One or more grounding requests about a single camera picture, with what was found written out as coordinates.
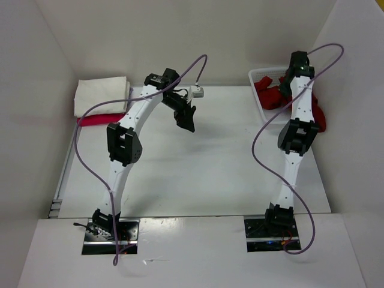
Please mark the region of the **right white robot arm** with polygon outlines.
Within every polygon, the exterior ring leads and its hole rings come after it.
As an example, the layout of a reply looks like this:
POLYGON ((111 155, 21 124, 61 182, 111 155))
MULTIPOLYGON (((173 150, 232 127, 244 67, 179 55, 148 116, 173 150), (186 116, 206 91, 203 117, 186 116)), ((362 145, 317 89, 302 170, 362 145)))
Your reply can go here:
POLYGON ((278 148, 284 152, 284 173, 281 190, 266 210, 263 229, 270 236, 278 236, 293 224, 293 192, 304 154, 309 150, 319 132, 313 116, 312 87, 314 67, 308 53, 296 51, 291 54, 290 64, 279 90, 291 96, 291 117, 278 136, 278 148))

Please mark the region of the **dark red t shirt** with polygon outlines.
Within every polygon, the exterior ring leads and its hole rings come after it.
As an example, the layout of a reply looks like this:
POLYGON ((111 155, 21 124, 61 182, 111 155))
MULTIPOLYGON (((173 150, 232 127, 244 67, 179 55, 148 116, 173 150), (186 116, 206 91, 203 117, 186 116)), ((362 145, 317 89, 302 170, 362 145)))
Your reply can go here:
MULTIPOLYGON (((254 87, 263 109, 274 110, 285 106, 292 100, 291 95, 286 98, 279 91, 278 86, 272 86, 272 79, 268 76, 264 76, 260 81, 254 82, 254 87)), ((318 105, 318 99, 314 93, 312 93, 312 112, 315 123, 320 126, 319 132, 325 132, 326 118, 323 110, 318 105)))

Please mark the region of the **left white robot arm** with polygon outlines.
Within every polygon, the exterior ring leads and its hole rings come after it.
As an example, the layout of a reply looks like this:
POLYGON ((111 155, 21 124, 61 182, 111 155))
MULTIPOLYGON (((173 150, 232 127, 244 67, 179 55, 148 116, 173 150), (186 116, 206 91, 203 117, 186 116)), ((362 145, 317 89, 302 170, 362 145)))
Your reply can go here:
POLYGON ((196 107, 191 105, 190 97, 181 96, 173 88, 135 102, 118 122, 107 126, 107 150, 110 158, 110 172, 107 180, 109 187, 102 204, 92 215, 95 235, 99 234, 111 240, 120 233, 119 217, 125 184, 130 170, 143 152, 139 135, 144 123, 160 103, 173 110, 178 127, 195 132, 193 116, 196 107))

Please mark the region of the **cream white t shirt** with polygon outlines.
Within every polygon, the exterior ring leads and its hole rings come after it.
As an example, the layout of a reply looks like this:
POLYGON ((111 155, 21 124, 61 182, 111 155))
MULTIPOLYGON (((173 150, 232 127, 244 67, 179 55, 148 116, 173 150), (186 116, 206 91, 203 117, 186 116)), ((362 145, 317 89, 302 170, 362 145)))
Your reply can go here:
POLYGON ((130 83, 125 76, 79 80, 74 96, 74 115, 80 118, 97 104, 127 99, 129 91, 130 83))

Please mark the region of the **pink t shirt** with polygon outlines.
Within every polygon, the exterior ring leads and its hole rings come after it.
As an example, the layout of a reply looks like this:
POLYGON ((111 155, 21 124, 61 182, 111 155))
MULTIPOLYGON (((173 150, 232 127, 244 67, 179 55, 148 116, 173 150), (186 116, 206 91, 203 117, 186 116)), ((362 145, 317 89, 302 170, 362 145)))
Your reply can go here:
POLYGON ((113 114, 98 114, 86 116, 83 119, 77 118, 78 127, 89 127, 96 125, 107 125, 109 123, 118 122, 124 117, 124 113, 113 113, 113 114))

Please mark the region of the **lavender t shirt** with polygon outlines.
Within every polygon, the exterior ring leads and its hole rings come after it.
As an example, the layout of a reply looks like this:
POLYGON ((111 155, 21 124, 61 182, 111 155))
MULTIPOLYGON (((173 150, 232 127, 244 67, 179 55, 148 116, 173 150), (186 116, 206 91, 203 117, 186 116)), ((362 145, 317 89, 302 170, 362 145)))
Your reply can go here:
POLYGON ((131 103, 131 96, 132 96, 132 94, 133 94, 133 91, 134 91, 134 89, 132 88, 132 87, 130 87, 129 88, 129 90, 128 90, 128 94, 127 94, 127 107, 129 107, 130 106, 130 103, 131 103))

